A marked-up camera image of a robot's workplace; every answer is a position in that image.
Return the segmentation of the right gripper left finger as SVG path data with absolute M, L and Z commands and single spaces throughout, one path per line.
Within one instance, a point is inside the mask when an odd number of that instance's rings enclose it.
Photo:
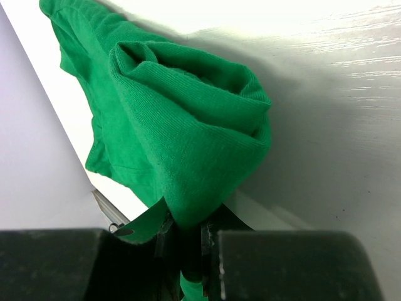
M 163 198 L 114 235 L 149 258 L 165 258 L 175 250 L 175 221 Z

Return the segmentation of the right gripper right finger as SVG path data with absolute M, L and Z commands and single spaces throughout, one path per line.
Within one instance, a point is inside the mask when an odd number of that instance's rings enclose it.
M 216 249 L 219 231 L 254 231 L 250 226 L 238 218 L 226 205 L 221 205 L 200 226 L 201 241 L 201 271 L 203 294 L 208 300 L 218 300 L 214 297 L 211 284 L 213 268 L 212 254 Z

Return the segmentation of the green t shirt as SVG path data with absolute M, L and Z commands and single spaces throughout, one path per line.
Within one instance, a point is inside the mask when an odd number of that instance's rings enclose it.
M 271 101 L 246 66 L 139 28 L 95 1 L 41 1 L 60 67 L 93 118 L 88 171 L 146 206 L 165 199 L 183 230 L 211 215 L 271 145 Z

